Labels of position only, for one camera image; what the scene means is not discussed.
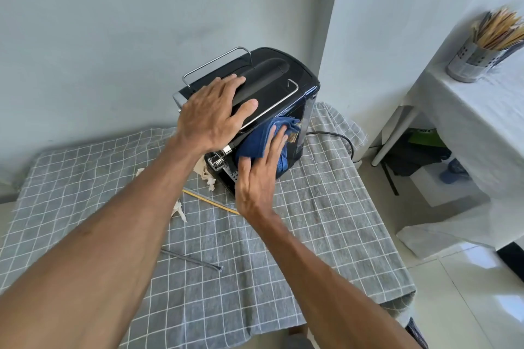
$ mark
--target power cord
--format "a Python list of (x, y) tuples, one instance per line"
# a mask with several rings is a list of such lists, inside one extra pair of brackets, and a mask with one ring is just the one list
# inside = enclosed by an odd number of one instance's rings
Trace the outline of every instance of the power cord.
[(351, 147), (351, 159), (353, 159), (353, 154), (355, 153), (355, 148), (353, 148), (353, 144), (351, 143), (350, 139), (346, 137), (345, 135), (338, 134), (338, 133), (331, 133), (329, 131), (310, 131), (309, 133), (306, 133), (306, 135), (310, 134), (328, 134), (328, 135), (334, 135), (336, 137), (344, 138), (344, 140), (348, 141)]

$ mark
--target blue towel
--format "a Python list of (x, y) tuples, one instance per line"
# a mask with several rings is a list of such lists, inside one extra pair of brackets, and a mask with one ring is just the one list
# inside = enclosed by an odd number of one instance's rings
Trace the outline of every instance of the blue towel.
[[(285, 133), (287, 135), (290, 135), (291, 133), (298, 133), (300, 131), (300, 127), (297, 126), (299, 122), (300, 119), (289, 118), (287, 116), (280, 116), (278, 118), (273, 118), (259, 125), (256, 129), (254, 129), (251, 132), (251, 134), (247, 136), (247, 138), (244, 140), (244, 142), (241, 143), (238, 150), (236, 151), (235, 162), (237, 166), (239, 164), (240, 156), (250, 157), (251, 161), (263, 157), (264, 150), (266, 149), (269, 131), (271, 130), (272, 126), (275, 125), (277, 127), (277, 129), (275, 130), (275, 135), (278, 133), (278, 130), (283, 125), (287, 126), (287, 130), (285, 131)], [(282, 153), (280, 154), (280, 158), (278, 160), (277, 174), (287, 170), (287, 157), (287, 145), (284, 145), (284, 148), (282, 148)]]

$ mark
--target gray checkered tablecloth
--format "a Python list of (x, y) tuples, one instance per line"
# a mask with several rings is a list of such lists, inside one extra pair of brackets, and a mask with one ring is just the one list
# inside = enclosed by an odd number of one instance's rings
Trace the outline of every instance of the gray checkered tablecloth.
[[(39, 155), (0, 252), (1, 291), (154, 160), (174, 130), (152, 128)], [(356, 147), (366, 139), (356, 124), (323, 103), (315, 105), (311, 130), (345, 134)], [(302, 159), (277, 181), (275, 211), (308, 248), (397, 317), (409, 308), (415, 287), (350, 160), (349, 146), (329, 135), (310, 135), (305, 142)], [(234, 207), (222, 185), (210, 193), (194, 173), (186, 188)], [(186, 194), (181, 202), (187, 224), (172, 218), (166, 245), (223, 265), (224, 271), (160, 254), (121, 347), (231, 347), (305, 322), (282, 272), (241, 216)]]

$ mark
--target white table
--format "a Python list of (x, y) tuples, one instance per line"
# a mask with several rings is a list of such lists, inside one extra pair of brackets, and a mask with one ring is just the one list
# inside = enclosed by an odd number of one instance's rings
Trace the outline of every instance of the white table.
[(439, 223), (405, 227), (397, 237), (420, 258), (468, 241), (494, 249), (524, 236), (524, 65), (504, 62), (475, 83), (450, 78), (445, 64), (415, 84), (411, 113), (391, 134), (377, 165), (423, 111), (440, 137), (487, 194), (487, 204)]

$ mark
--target chrome knob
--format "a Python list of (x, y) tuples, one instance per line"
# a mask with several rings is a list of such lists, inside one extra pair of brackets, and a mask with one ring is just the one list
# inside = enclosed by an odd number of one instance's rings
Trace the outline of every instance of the chrome knob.
[(207, 158), (207, 161), (215, 171), (219, 171), (220, 169), (226, 166), (226, 161), (217, 152), (213, 152), (213, 154), (209, 158)]

